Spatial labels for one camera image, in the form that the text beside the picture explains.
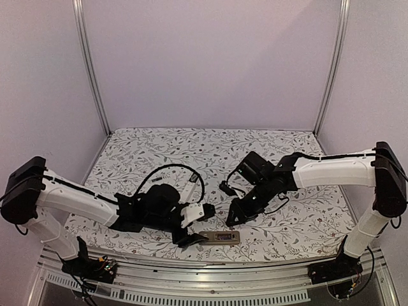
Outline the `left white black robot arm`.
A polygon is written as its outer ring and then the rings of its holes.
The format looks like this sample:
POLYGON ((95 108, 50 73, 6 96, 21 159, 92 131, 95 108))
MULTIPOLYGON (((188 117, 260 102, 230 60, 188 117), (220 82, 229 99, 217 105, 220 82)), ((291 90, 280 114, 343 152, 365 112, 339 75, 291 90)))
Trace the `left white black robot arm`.
POLYGON ((35 156, 9 176, 1 197, 1 216, 35 233, 63 260, 70 260, 72 269, 82 277, 90 276, 95 264, 86 256, 85 242, 71 236, 49 212, 51 208, 119 232, 138 233, 144 228, 169 232, 178 247, 205 241, 200 234, 190 234, 188 227, 215 215, 213 205, 202 199, 184 201, 168 184, 153 185, 132 196, 102 195, 56 175, 47 168, 45 158, 35 156))

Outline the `black battery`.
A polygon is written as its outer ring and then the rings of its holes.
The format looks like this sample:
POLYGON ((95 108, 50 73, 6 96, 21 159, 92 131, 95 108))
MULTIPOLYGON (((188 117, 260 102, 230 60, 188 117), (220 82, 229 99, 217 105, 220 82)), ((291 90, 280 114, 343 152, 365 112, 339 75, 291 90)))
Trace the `black battery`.
POLYGON ((217 234, 217 239, 218 240, 232 240, 233 235, 229 233, 221 233, 221 234, 217 234))

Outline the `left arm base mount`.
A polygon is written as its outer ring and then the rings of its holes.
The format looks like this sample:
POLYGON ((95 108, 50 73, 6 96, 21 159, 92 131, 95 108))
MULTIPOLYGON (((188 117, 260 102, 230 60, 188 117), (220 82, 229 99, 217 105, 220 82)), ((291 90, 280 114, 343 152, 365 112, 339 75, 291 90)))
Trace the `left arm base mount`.
POLYGON ((79 250, 73 259, 62 259, 62 271, 85 280, 112 284, 117 273, 117 261, 103 256, 92 259, 85 241, 77 237, 79 250))

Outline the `long white remote control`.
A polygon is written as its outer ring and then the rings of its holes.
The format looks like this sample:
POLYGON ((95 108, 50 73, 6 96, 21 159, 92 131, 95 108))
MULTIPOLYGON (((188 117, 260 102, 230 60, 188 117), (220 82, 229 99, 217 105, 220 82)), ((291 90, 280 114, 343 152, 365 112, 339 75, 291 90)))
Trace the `long white remote control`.
POLYGON ((197 186, 198 176, 192 174, 180 194, 181 203, 189 203, 197 186))

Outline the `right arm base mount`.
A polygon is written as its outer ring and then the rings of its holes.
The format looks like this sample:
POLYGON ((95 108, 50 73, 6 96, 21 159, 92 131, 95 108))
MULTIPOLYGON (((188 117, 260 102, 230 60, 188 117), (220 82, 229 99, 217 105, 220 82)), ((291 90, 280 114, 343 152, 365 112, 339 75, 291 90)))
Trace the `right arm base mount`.
POLYGON ((313 284, 331 282, 362 273, 359 258, 353 258, 340 250, 334 259, 308 266, 308 276, 313 284))

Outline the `white air conditioner remote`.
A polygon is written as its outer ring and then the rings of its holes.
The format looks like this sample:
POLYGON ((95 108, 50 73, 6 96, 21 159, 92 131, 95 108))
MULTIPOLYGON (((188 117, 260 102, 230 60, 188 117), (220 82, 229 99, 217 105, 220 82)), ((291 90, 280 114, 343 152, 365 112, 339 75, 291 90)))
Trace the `white air conditioner remote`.
POLYGON ((240 233, 238 231, 201 231, 200 235, 207 238, 203 245, 238 245, 240 233))

